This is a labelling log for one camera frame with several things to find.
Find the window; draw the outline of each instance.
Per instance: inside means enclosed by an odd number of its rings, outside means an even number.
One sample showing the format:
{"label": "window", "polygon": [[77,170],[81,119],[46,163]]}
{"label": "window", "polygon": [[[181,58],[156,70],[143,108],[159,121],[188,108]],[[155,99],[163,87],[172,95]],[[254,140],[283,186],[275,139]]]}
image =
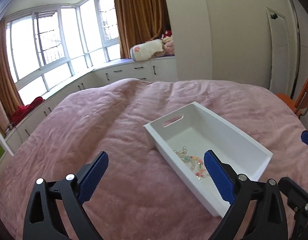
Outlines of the window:
{"label": "window", "polygon": [[69,77],[121,57],[114,0],[26,10],[6,29],[9,68],[24,104]]}

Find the box handle cutout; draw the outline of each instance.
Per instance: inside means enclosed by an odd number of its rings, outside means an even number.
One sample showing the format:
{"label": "box handle cutout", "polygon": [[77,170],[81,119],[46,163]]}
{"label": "box handle cutout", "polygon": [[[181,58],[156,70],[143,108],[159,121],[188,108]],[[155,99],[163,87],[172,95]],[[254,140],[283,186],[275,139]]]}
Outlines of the box handle cutout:
{"label": "box handle cutout", "polygon": [[182,120],[183,117],[184,117],[183,114],[179,114],[179,115],[177,115],[177,116],[174,116],[174,117],[172,117],[171,119],[169,119],[169,120],[163,122],[162,126],[163,126],[163,128],[165,128],[165,127],[167,127],[167,126],[169,126],[169,125],[171,125],[171,124],[173,124],[173,123],[176,123],[176,122],[179,121],[179,120]]}

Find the orange curtain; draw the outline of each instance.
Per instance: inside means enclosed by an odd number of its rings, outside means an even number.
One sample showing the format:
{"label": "orange curtain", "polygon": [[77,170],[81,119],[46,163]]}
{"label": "orange curtain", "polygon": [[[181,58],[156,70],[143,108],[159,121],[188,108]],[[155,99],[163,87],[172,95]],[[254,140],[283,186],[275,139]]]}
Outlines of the orange curtain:
{"label": "orange curtain", "polygon": [[170,29],[165,0],[114,0],[121,58],[130,58],[134,45],[161,37]]}
{"label": "orange curtain", "polygon": [[23,105],[10,73],[6,50],[6,20],[0,22],[0,100],[7,116]]}

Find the white tray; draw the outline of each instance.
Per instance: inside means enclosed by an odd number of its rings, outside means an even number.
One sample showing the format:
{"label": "white tray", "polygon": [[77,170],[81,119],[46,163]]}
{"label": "white tray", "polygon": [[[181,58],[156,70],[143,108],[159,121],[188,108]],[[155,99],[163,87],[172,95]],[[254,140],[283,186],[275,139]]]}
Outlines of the white tray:
{"label": "white tray", "polygon": [[[171,119],[178,120],[166,125]],[[199,181],[174,150],[184,146],[188,155],[204,159],[213,150],[218,158],[232,166],[237,174],[258,181],[272,153],[230,122],[193,102],[144,125],[150,147],[156,147],[177,175],[213,216],[224,216],[230,204],[222,199],[210,177]]]}

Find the pink bedspread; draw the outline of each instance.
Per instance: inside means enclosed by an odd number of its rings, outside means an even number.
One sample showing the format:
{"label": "pink bedspread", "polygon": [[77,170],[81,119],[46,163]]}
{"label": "pink bedspread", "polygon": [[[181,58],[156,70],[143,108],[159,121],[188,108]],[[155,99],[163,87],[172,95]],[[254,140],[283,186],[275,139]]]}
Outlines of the pink bedspread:
{"label": "pink bedspread", "polygon": [[[212,217],[156,149],[143,125],[197,101],[273,153],[260,181],[290,176],[308,191],[303,125],[264,88],[227,81],[144,83],[135,79],[68,96],[20,147],[0,180],[0,217],[16,239],[37,178],[63,179],[104,150],[109,167],[83,206],[104,239],[208,239]],[[286,208],[289,229],[293,212]],[[72,239],[64,208],[64,224]]]}

